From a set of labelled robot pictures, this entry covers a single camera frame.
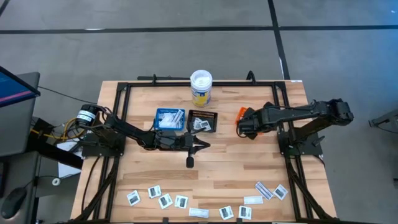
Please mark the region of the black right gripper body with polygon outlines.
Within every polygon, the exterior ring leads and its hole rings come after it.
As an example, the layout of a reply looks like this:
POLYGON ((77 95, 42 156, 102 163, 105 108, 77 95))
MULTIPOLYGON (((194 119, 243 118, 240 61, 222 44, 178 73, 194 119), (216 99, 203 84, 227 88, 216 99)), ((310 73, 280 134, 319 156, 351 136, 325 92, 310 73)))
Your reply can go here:
POLYGON ((264 133, 264 130, 259 125, 258 119, 250 116, 237 121, 236 132, 241 138, 255 139, 260 133, 264 133))

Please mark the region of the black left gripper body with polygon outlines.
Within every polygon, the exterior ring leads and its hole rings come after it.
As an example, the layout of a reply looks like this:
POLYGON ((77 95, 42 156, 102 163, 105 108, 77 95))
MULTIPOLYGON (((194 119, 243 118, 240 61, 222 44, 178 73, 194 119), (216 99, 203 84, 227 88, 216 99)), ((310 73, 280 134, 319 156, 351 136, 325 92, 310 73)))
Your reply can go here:
POLYGON ((182 136, 166 136, 164 134, 155 134, 155 146, 160 151, 182 151, 187 152, 186 167, 194 167, 194 150, 193 136, 182 135, 182 136))

